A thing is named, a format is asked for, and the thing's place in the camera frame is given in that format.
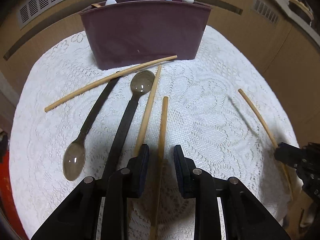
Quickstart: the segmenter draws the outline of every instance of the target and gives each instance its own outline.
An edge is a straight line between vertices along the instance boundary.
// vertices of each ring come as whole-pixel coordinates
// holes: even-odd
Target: spoon handle
[[[138,107],[139,98],[140,97],[133,95],[124,111],[116,136],[113,140],[109,156],[107,158],[106,166],[103,171],[102,178],[105,180],[108,180],[109,177],[116,171],[125,138],[127,137],[134,113]]]
[[[90,113],[87,116],[87,119],[85,119],[78,138],[81,138],[83,140],[85,139],[94,120],[97,118],[97,115],[99,114],[104,102],[108,99],[108,96],[110,95],[111,91],[113,90],[119,79],[120,77],[114,78],[110,80],[109,83],[106,85],[106,87],[98,97],[97,101],[94,103]]]

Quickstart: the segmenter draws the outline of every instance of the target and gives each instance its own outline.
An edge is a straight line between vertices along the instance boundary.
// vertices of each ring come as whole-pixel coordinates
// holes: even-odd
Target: bamboo chopstick
[[[157,73],[156,73],[156,76],[155,76],[155,80],[153,81],[152,88],[151,88],[151,91],[150,91],[150,94],[149,94],[149,97],[148,97],[148,102],[147,102],[147,105],[146,105],[146,109],[144,110],[143,118],[142,118],[141,125],[140,125],[139,134],[138,134],[138,137],[137,137],[136,146],[135,146],[134,152],[133,152],[133,156],[134,157],[138,156],[140,147],[143,144],[144,138],[146,136],[147,127],[148,127],[148,123],[149,123],[149,118],[150,118],[150,114],[151,114],[151,110],[152,110],[152,105],[153,105],[153,101],[155,99],[156,90],[157,90],[157,86],[158,86],[158,82],[159,82],[161,68],[162,68],[162,66],[159,65]]]
[[[143,64],[139,64],[137,66],[134,66],[134,67],[130,67],[130,68],[127,68],[127,69],[124,69],[124,70],[121,70],[119,72],[116,72],[112,75],[109,75],[107,77],[104,77],[104,78],[101,78],[93,83],[90,83],[89,85],[86,85],[76,91],[73,91],[72,93],[66,95],[65,97],[59,99],[58,101],[54,102],[53,104],[47,106],[44,111],[45,112],[48,112],[52,109],[54,109],[55,107],[67,102],[68,100],[78,96],[78,95],[81,95],[82,93],[92,89],[92,88],[95,88],[95,87],[98,87],[104,83],[107,83],[108,81],[110,81],[111,79],[113,78],[117,78],[117,77],[120,77],[120,76],[124,76],[124,75],[128,75],[138,69],[141,69],[141,68],[145,68],[145,67],[148,67],[148,66],[151,66],[151,65],[154,65],[154,64],[157,64],[157,63],[161,63],[161,62],[164,62],[164,61],[167,61],[167,60],[171,60],[171,59],[175,59],[177,58],[177,56],[170,56],[170,57],[165,57],[165,58],[160,58],[160,59],[156,59],[156,60],[152,60],[152,61],[149,61],[149,62],[146,62],[146,63],[143,63]]]
[[[97,3],[93,3],[92,6],[97,7],[97,8],[102,7],[101,5],[99,5]]]
[[[244,100],[248,103],[248,105],[250,106],[252,111],[255,113],[255,115],[257,116],[257,118],[261,122],[263,128],[266,130],[266,132],[267,132],[267,134],[268,134],[268,136],[269,136],[269,138],[270,138],[270,140],[272,142],[273,147],[274,148],[278,148],[278,144],[277,144],[277,141],[276,141],[275,137],[273,136],[273,133],[271,132],[271,130],[267,126],[266,122],[263,120],[263,118],[262,118],[261,114],[258,112],[257,108],[253,105],[251,100],[247,97],[247,95],[243,92],[242,89],[238,89],[238,92],[244,98]],[[282,169],[284,171],[285,177],[286,177],[287,182],[288,182],[291,199],[293,199],[293,189],[292,189],[292,183],[291,183],[291,179],[290,179],[290,176],[289,176],[288,169],[283,163],[281,163],[281,166],[282,166]]]
[[[162,112],[161,112],[161,122],[160,122],[160,134],[158,143],[158,162],[157,162],[157,174],[154,183],[154,199],[153,208],[151,216],[151,227],[149,240],[155,240],[157,236],[157,219],[158,219],[158,209],[159,209],[159,198],[160,198],[160,187],[161,187],[161,177],[162,177],[162,163],[164,155],[164,144],[165,144],[165,132],[167,129],[167,115],[168,115],[168,97],[163,98],[162,102]]]

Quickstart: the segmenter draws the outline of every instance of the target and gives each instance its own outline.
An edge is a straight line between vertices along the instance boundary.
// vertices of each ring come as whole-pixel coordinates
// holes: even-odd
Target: purple container
[[[100,69],[177,55],[196,57],[211,8],[181,0],[116,0],[80,12]]]

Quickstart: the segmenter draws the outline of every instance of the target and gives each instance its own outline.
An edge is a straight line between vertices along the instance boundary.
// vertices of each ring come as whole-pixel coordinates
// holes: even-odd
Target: lace pattern
[[[14,202],[28,237],[86,176],[99,179],[121,117],[131,98],[134,73],[121,78],[85,141],[80,177],[67,181],[62,159],[77,137],[105,85],[56,109],[44,107],[62,96],[114,73],[97,68],[85,32],[49,49],[34,64],[15,112],[10,143]],[[156,66],[150,68],[154,73]],[[277,141],[297,146],[289,119],[254,66],[225,37],[207,26],[194,60],[163,64],[145,143],[156,154],[163,96],[169,96],[165,165],[159,209],[159,239],[193,239],[195,201],[181,198],[172,158],[180,144],[198,168],[221,179],[238,177],[276,218],[289,200],[281,169],[262,125],[237,92],[242,88],[274,132]],[[144,95],[126,138],[119,168],[132,157],[148,95]],[[148,239],[151,208],[151,156],[146,189],[133,201],[129,239]]]

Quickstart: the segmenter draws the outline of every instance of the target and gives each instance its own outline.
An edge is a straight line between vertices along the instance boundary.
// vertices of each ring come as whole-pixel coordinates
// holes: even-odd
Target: red object
[[[29,238],[21,225],[13,202],[9,177],[9,151],[7,151],[5,156],[2,157],[2,163],[0,163],[0,198],[4,207],[5,215],[12,228],[22,239],[28,240]]]
[[[182,0],[116,0],[80,12],[100,69],[177,55],[196,57],[211,7]]]

